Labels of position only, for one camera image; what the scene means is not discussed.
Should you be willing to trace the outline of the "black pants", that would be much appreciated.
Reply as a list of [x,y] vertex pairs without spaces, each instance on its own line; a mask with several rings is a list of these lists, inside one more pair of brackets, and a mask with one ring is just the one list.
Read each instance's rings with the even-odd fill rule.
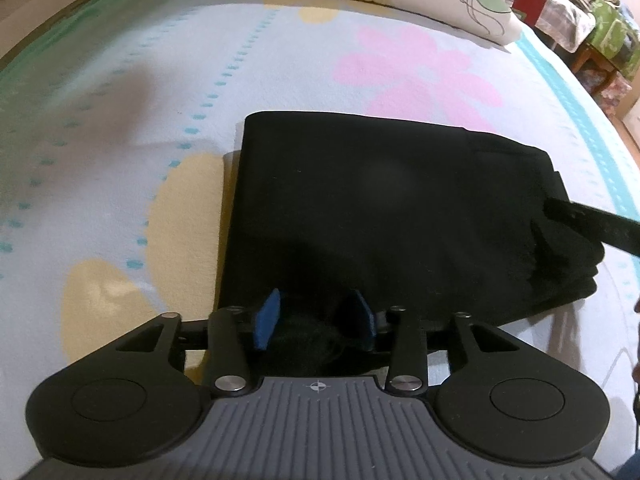
[[[496,134],[390,118],[245,118],[219,307],[240,309],[247,368],[358,376],[386,364],[355,290],[437,328],[502,325],[586,298],[603,245],[544,214],[566,199],[549,155]],[[254,316],[280,292],[265,350]]]

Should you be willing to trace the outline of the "green storage box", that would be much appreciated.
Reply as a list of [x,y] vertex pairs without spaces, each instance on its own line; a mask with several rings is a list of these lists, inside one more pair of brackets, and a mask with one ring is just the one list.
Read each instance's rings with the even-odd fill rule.
[[609,60],[628,80],[639,68],[639,25],[624,6],[608,0],[594,0],[591,14],[596,26],[586,43]]

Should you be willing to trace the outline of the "grey checked cloth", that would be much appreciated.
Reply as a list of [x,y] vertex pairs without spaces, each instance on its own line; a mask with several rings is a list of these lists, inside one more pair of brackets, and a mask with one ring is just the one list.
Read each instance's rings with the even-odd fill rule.
[[[535,29],[568,53],[575,53],[597,25],[598,0],[547,0]],[[620,0],[603,0],[616,8]]]

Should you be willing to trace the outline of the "light blue flower blanket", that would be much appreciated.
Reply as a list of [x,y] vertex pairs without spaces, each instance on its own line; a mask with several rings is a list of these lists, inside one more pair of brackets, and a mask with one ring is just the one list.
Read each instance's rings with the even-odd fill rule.
[[244,118],[318,110],[487,131],[637,218],[612,122],[532,32],[498,47],[349,0],[91,0],[1,73],[1,474],[40,459],[35,386],[217,299]]

